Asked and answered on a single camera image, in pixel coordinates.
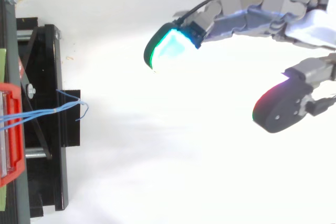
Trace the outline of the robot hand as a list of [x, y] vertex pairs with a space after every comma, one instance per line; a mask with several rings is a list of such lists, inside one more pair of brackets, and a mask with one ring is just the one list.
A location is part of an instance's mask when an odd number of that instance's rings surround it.
[[144, 61], [156, 71], [205, 42], [233, 35], [330, 50], [287, 68], [285, 80], [256, 102], [253, 120], [264, 130], [281, 132], [335, 104], [335, 97], [312, 96], [321, 83], [335, 80], [335, 0], [205, 0], [164, 24], [148, 42]]

